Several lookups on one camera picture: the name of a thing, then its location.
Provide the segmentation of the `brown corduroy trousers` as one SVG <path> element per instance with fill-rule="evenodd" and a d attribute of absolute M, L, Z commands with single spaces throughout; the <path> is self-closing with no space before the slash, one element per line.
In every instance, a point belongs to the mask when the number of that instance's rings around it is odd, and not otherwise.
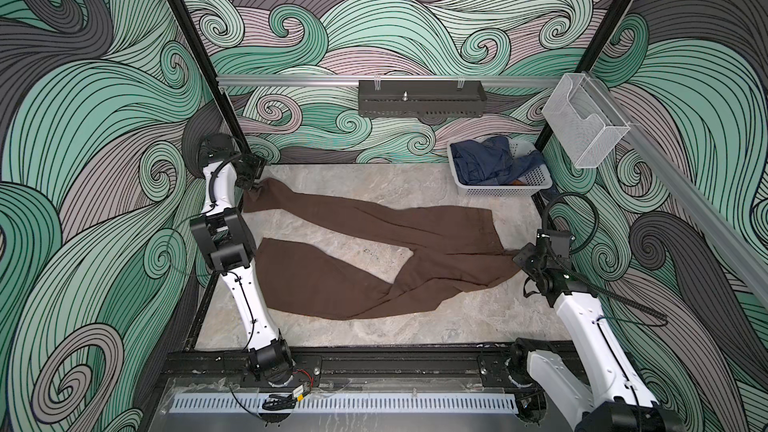
<path fill-rule="evenodd" d="M 335 321 L 432 312 L 462 293 L 496 287 L 521 268 L 488 209 L 438 205 L 395 209 L 374 202 L 302 193 L 267 179 L 246 194 L 248 213 L 284 212 L 371 248 L 375 272 L 316 244 L 265 236 L 256 275 L 269 308 Z"/>

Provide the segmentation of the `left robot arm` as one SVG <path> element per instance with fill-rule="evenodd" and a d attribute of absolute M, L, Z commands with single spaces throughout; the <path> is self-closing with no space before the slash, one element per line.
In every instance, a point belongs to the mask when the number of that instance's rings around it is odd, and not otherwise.
<path fill-rule="evenodd" d="M 234 137 L 215 133 L 201 140 L 198 165 L 205 199 L 202 211 L 190 219 L 192 236 L 206 267 L 224 280 L 235 301 L 251 370 L 270 384 L 283 384 L 294 362 L 263 298 L 255 271 L 256 241 L 237 200 L 238 191 L 258 188 L 265 162 L 241 151 Z"/>

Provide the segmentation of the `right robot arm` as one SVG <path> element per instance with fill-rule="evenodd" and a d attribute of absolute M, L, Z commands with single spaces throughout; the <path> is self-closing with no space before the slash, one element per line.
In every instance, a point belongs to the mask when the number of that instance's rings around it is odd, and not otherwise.
<path fill-rule="evenodd" d="M 621 348 L 600 300 L 612 298 L 634 308 L 651 317 L 655 327 L 665 326 L 668 318 L 575 270 L 572 255 L 589 245 L 598 229 L 592 227 L 578 242 L 571 232 L 548 227 L 551 209 L 569 198 L 583 201 L 593 218 L 600 218 L 586 195 L 561 193 L 545 206 L 535 243 L 527 244 L 514 261 L 565 325 L 587 379 L 581 381 L 558 353 L 545 349 L 525 350 L 527 374 L 575 431 L 681 431 L 682 419 L 661 405 Z"/>

